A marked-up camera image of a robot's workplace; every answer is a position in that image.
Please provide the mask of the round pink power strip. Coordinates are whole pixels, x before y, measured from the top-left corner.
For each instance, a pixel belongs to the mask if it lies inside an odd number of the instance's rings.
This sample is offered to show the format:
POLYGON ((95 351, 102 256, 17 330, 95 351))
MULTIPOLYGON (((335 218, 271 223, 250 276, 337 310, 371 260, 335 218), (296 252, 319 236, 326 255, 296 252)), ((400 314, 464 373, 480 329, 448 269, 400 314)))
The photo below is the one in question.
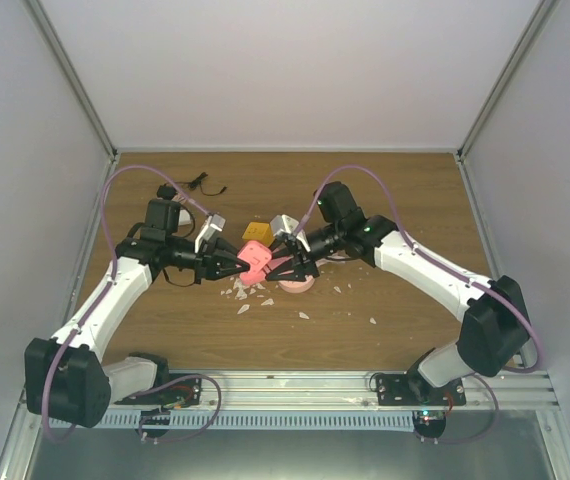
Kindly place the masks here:
MULTIPOLYGON (((348 257, 344 256, 330 256, 329 258, 321 259, 316 262, 316 266, 320 268, 323 265, 330 263, 345 263, 349 261, 348 257)), ((278 282, 278 286, 287 293, 290 294, 302 294, 310 290, 315 283, 315 278, 308 275, 304 281, 287 281, 281 280, 278 282)))

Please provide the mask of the pink plug adapter block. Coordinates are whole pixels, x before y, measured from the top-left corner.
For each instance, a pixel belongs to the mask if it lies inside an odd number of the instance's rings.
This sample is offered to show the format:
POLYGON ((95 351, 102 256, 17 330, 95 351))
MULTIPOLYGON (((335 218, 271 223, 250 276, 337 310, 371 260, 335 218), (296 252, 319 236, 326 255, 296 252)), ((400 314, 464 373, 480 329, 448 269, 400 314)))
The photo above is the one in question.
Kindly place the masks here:
POLYGON ((248 271, 265 272, 265 267, 272 260, 272 254, 268 247, 256 241, 249 241, 239 250, 238 258, 249 264, 250 268, 248 271))

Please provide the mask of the white usb charger plug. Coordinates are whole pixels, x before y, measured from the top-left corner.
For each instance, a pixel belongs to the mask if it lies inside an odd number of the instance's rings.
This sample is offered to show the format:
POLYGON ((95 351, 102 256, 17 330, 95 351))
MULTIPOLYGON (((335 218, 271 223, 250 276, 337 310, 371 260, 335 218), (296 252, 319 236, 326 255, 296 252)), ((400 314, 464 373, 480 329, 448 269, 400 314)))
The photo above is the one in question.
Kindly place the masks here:
POLYGON ((186 210, 181 210, 179 213, 179 225, 187 225, 190 223, 190 215, 186 210))

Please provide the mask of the black power adapter with cable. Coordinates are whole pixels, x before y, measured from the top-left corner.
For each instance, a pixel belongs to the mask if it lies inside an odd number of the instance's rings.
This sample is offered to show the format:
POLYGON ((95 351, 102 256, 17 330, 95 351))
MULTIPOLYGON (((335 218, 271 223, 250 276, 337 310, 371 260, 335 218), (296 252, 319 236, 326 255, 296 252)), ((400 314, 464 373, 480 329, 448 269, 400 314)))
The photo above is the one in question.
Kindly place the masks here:
MULTIPOLYGON (((177 185, 179 185, 181 188, 189 192, 194 192, 198 190, 202 195, 207 197, 220 196, 226 192, 227 190, 226 186, 222 186, 217 191, 207 191, 204 187, 204 183, 208 177, 209 174, 207 172, 201 172, 194 179, 190 181, 177 182, 177 185)), ((178 194, 179 194, 178 190, 168 183, 160 185, 156 192, 156 196, 164 200, 170 200, 176 197, 178 194)))

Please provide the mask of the pink triangular power socket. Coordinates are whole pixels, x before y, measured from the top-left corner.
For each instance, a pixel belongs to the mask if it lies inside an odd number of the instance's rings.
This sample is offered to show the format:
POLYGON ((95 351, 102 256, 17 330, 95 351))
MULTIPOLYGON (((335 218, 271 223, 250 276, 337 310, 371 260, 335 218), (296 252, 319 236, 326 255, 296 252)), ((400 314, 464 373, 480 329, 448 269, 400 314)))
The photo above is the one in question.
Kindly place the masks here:
POLYGON ((241 273, 239 277, 244 286, 252 286, 263 282, 265 280, 266 274, 264 271, 248 271, 241 273))

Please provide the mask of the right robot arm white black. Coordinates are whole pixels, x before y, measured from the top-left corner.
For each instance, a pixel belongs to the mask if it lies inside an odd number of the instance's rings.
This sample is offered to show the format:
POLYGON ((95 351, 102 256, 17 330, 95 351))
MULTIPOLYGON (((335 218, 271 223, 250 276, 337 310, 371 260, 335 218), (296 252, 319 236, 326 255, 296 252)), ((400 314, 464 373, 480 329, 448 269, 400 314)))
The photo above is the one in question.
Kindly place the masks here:
POLYGON ((470 374, 496 376, 531 338, 519 284, 508 276, 492 280, 468 272, 415 241, 391 219, 368 217, 349 188, 325 185, 316 200, 325 227, 305 233, 301 222, 273 218, 270 249, 280 265, 269 281, 300 282, 320 272, 318 261, 338 251, 372 268, 391 273, 431 297, 461 324, 457 340, 420 357, 405 373, 409 396, 429 405, 444 386, 470 374))

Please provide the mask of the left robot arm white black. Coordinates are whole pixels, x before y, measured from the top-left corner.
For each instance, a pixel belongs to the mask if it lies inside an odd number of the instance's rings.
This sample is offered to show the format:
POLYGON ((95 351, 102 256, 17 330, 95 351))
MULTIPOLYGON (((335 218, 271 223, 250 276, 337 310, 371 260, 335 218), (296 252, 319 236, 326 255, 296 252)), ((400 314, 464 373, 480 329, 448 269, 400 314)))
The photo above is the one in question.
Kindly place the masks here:
POLYGON ((33 339, 24 352, 28 410, 44 422, 52 419, 91 428, 108 407, 140 395, 150 404, 168 398, 171 380, 166 360, 133 354, 103 366, 106 349, 139 297, 169 268, 190 270, 194 281, 214 281, 248 269, 222 231, 225 220, 208 214, 195 239, 178 235, 181 206, 153 199, 144 221, 119 242, 94 291, 48 339, 33 339))

